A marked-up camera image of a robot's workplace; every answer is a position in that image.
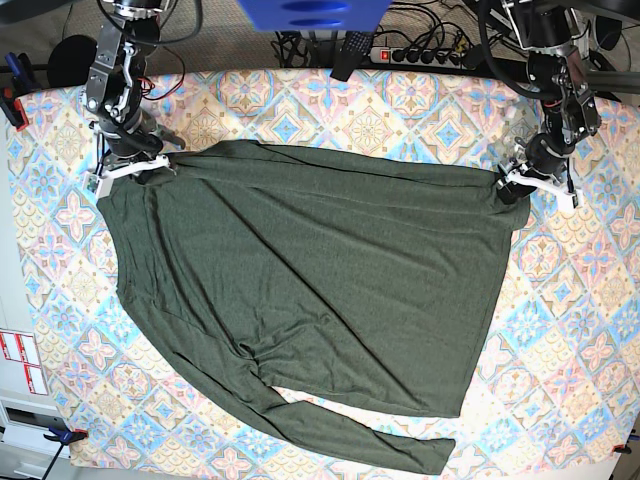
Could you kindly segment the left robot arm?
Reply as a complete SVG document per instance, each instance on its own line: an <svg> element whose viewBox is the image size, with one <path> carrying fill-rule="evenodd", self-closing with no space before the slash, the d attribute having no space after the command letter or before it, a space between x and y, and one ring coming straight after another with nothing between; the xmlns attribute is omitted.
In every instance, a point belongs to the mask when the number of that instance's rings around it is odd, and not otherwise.
<svg viewBox="0 0 640 480"><path fill-rule="evenodd" d="M581 202L571 176L570 157L579 142L597 133L601 118L576 45L577 20L567 7L547 1L503 1L519 47L528 53L525 88L493 57L487 33L492 3L478 3L478 28L486 63L495 77L522 97L540 103L543 121L518 153L500 167L497 195L514 204L536 190L552 193L573 210Z"/></svg>

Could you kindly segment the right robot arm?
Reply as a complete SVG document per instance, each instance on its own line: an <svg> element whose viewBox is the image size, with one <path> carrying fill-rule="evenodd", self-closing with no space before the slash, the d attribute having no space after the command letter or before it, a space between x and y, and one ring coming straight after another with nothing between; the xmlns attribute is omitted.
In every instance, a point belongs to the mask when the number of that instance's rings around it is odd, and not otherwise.
<svg viewBox="0 0 640 480"><path fill-rule="evenodd" d="M167 1L113 1L97 40L95 59L85 84L84 105L96 145L94 173L156 159L169 143L185 141L160 125L143 108L150 98L147 58L160 41L159 17Z"/></svg>

